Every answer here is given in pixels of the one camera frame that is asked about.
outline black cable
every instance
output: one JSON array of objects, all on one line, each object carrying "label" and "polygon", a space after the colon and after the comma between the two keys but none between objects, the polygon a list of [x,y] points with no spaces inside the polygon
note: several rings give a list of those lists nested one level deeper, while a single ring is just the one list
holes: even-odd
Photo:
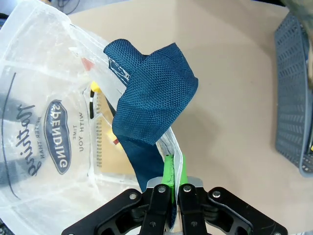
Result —
[{"label": "black cable", "polygon": [[94,92],[93,92],[93,91],[90,91],[90,102],[89,102],[90,119],[93,119],[93,117],[94,117],[94,112],[93,112],[93,97],[94,97]]},{"label": "black cable", "polygon": [[266,2],[266,3],[275,4],[278,6],[285,6],[280,0],[255,0],[255,1],[262,1],[262,2]]},{"label": "black cable", "polygon": [[115,114],[116,114],[116,110],[113,108],[113,106],[111,105],[111,103],[108,101],[107,98],[106,98],[106,101],[107,101],[108,106],[109,106],[109,108],[110,108],[110,110],[111,110],[111,113],[112,113],[112,115],[113,115],[113,117],[114,117]]},{"label": "black cable", "polygon": [[79,3],[80,3],[80,0],[78,0],[76,7],[75,7],[72,11],[70,11],[70,12],[68,12],[68,13],[65,13],[65,14],[66,14],[66,15],[69,15],[69,14],[73,13],[73,12],[76,10],[76,8],[78,7]]},{"label": "black cable", "polygon": [[4,19],[6,20],[9,16],[8,15],[5,15],[3,13],[0,13],[0,19]]}]

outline blue logo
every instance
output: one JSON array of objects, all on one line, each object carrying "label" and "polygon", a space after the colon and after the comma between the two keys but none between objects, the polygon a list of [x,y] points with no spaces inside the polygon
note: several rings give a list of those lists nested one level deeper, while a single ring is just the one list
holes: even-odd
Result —
[{"label": "blue logo", "polygon": [[58,172],[63,175],[70,166],[71,148],[67,110],[60,100],[54,100],[48,106],[45,114],[44,133],[50,156]]}]

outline spiral notebook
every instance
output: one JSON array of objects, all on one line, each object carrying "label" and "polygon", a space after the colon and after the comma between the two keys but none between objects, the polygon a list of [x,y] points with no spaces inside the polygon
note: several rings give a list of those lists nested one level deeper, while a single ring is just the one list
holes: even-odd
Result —
[{"label": "spiral notebook", "polygon": [[96,94],[96,166],[103,173],[134,174],[128,157],[112,131],[113,114],[103,93]]}]

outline yellow object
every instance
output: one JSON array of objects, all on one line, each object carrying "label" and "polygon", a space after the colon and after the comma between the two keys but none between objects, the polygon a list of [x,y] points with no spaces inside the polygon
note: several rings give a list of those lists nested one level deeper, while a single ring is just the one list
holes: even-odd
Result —
[{"label": "yellow object", "polygon": [[101,89],[100,89],[100,87],[98,86],[98,84],[96,82],[92,82],[91,90],[93,92],[101,93]]}]

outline notebook spiral binding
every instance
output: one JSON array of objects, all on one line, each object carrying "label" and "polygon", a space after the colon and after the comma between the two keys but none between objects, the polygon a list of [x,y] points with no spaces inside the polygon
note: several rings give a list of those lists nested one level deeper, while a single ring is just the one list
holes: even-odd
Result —
[{"label": "notebook spiral binding", "polygon": [[[97,95],[96,114],[101,113],[101,97]],[[102,167],[102,131],[101,131],[102,119],[98,118],[96,123],[96,141],[97,141],[97,167]]]}]

